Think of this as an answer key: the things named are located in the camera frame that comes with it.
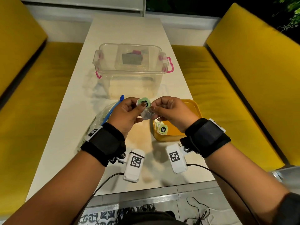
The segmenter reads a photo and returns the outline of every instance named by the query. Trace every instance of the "hand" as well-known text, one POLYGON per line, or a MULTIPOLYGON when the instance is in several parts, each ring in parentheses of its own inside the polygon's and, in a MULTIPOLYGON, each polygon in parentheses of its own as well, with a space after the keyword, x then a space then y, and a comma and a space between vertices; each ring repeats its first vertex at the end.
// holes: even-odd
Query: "hand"
POLYGON ((108 123, 118 129, 126 139, 128 132, 133 125, 142 122, 143 119, 138 117, 146 107, 146 103, 137 104, 138 98, 129 97, 120 102, 113 110, 108 119, 108 123))
POLYGON ((180 98, 163 96, 153 101, 151 105, 150 109, 155 113, 152 116, 153 120, 158 117, 158 121, 168 120, 182 133, 199 119, 180 98))

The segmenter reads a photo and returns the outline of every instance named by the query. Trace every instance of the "yellow backrest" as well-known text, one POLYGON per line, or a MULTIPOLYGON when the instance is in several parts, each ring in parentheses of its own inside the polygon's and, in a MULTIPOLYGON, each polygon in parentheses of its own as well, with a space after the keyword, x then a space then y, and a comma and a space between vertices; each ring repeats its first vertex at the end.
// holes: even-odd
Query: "yellow backrest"
POLYGON ((0 0, 0 95, 47 38, 20 0, 0 0))
POLYGON ((300 165, 300 45, 235 3, 207 44, 289 162, 300 165))

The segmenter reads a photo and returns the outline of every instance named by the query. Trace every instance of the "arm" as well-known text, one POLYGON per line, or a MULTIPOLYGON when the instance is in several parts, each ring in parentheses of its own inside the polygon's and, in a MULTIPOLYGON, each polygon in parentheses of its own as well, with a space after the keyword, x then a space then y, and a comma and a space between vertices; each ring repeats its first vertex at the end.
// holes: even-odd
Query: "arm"
MULTIPOLYGON (((151 109, 155 113, 153 119, 159 117, 159 121, 168 120, 183 133, 198 120, 198 117, 179 98, 161 97, 152 102, 151 109)), ((272 223, 281 201, 289 193, 282 184, 231 143, 208 155, 205 162, 211 170, 220 174, 237 190, 262 222, 272 223)), ((255 224, 234 190, 220 178, 215 178, 241 222, 255 224)))
MULTIPOLYGON (((138 98, 127 98, 112 112, 108 120, 109 124, 106 125, 110 126, 110 130, 113 129, 110 133, 115 138, 122 138, 124 141, 133 124, 142 121, 138 116, 144 110, 145 104, 136 106, 137 100, 138 98)), ((91 147, 84 145, 91 154, 82 147, 83 151, 75 155, 4 224, 70 224, 95 191, 108 164, 108 159, 118 154, 118 151, 110 155, 99 154, 98 149, 94 153, 91 147), (102 155, 102 157, 95 158, 92 154, 102 155)))

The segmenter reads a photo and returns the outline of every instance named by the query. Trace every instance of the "yellow bench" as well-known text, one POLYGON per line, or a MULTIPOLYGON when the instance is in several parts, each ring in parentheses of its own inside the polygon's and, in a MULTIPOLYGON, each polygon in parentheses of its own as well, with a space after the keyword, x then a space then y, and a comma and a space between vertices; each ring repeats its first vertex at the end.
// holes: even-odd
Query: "yellow bench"
POLYGON ((6 216, 25 202, 82 44, 45 42, 20 0, 0 0, 0 13, 0 216, 6 216), (28 61, 34 64, 12 92, 28 61))
POLYGON ((202 115, 222 125, 232 143, 263 169, 284 166, 282 152, 283 160, 300 165, 300 46, 237 4, 206 42, 206 47, 172 46, 202 115))

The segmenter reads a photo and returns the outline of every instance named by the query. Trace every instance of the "forearm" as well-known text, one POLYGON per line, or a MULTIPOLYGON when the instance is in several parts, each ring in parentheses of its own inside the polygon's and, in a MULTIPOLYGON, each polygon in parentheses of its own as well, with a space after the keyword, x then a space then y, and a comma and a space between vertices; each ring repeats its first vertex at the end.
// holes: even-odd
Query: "forearm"
POLYGON ((105 167, 97 159, 80 151, 5 225, 70 224, 95 191, 104 170, 105 167))
MULTIPOLYGON (((241 195, 255 214, 271 224, 283 197, 289 191, 275 178, 257 166, 242 152, 228 143, 205 159, 207 166, 225 178, 241 195)), ((216 178, 225 197, 239 218, 245 219, 246 208, 224 181, 216 178)))

